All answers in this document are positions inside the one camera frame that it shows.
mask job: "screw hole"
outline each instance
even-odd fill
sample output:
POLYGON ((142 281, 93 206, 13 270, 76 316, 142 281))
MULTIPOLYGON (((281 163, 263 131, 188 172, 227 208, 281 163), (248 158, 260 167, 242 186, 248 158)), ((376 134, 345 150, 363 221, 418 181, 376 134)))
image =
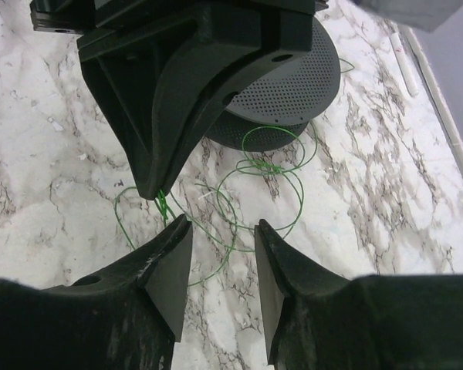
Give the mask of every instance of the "screw hole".
POLYGON ((293 57, 292 54, 280 55, 280 56, 277 56, 277 57, 273 58, 272 61, 273 62, 284 62, 284 61, 290 59, 291 57, 293 57))
POLYGON ((80 286, 92 285, 95 283, 99 283, 100 281, 101 281, 101 277, 96 276, 96 275, 90 275, 90 276, 85 276, 79 279, 73 284, 73 286, 80 287, 80 286))
POLYGON ((238 92, 230 92, 225 98, 223 99, 223 105, 224 106, 229 106, 230 103, 232 102, 233 98, 235 98, 238 95, 238 92))

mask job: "white marble countertop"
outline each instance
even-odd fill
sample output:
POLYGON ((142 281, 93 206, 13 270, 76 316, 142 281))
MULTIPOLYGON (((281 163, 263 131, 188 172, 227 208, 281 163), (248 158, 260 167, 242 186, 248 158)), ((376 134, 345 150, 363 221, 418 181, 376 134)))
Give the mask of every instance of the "white marble countertop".
MULTIPOLYGON (((320 12, 340 57, 333 105, 314 120, 319 153, 299 175, 304 213, 287 241, 343 276, 463 273, 463 179, 421 86, 411 98, 388 38, 390 26, 346 0, 320 12)), ((313 150, 312 132, 302 141, 313 150)), ((291 161, 294 144, 268 158, 291 161)), ((213 212, 216 186, 242 158, 202 140, 174 192, 209 231, 230 238, 213 212)), ((130 250, 113 214, 133 178, 81 77, 75 39, 33 32, 28 1, 0 2, 0 277, 38 288, 71 284, 130 250)), ((294 218, 283 179, 232 177, 225 188, 247 225, 294 218)), ((120 204, 141 245, 162 229, 136 192, 120 204)), ((238 246, 251 247, 241 232, 238 246)), ((194 232, 190 280, 215 270, 225 250, 194 232)), ((266 369, 253 255, 234 252, 217 277, 190 288, 175 369, 266 369)))

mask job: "black bracket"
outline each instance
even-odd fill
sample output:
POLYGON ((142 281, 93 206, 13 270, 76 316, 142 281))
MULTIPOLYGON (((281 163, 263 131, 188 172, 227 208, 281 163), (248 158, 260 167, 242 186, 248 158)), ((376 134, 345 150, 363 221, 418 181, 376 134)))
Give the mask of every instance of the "black bracket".
POLYGON ((38 291, 0 280, 0 369, 169 370, 191 254, 191 223, 180 216, 70 287, 38 291))
POLYGON ((463 369, 463 276, 349 281, 264 220, 255 256, 268 361, 276 370, 463 369))

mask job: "perforated spool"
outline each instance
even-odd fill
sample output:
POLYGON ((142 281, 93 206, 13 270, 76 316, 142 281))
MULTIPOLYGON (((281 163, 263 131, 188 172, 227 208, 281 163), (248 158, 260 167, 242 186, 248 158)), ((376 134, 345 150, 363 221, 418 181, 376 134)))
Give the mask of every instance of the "perforated spool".
POLYGON ((227 111, 263 125, 297 125, 326 110, 339 87, 338 53, 314 18, 312 51, 258 79, 231 101, 227 111))
MULTIPOLYGON (((312 51, 268 73, 238 94, 206 136, 238 150, 244 135, 261 125, 284 126, 298 136, 312 118, 333 102, 340 88, 340 72, 331 38, 313 19, 312 51)), ((288 133, 262 129, 248 137, 245 149, 275 150, 292 141, 294 138, 288 133)))
MULTIPOLYGON (((308 123, 302 123, 283 128, 295 136, 299 136, 306 129, 307 125, 308 123)), ((244 136, 259 126, 263 125, 248 122, 231 113, 223 112, 219 122, 206 132, 206 137, 229 148, 241 150, 244 136)), ((277 129, 258 129, 247 136, 244 149, 248 152, 265 152, 281 148, 294 140, 294 136, 277 129)))

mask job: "white baseboard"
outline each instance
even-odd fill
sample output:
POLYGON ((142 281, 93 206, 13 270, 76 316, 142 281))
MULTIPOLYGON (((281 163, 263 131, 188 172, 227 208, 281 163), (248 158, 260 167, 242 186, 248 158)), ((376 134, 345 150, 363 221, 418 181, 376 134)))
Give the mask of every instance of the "white baseboard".
POLYGON ((405 37, 408 45, 411 47, 411 50, 417 60, 417 67, 420 69, 424 82, 427 84, 428 92, 434 100, 437 113, 440 116, 441 125, 448 137, 449 146, 451 147, 451 151, 455 156, 459 170, 463 176, 463 140, 461 140, 456 122, 451 114, 451 110, 444 99, 444 95, 442 94, 435 74, 432 72, 427 56, 425 55, 413 29, 404 26, 400 26, 399 29, 401 35, 405 37))

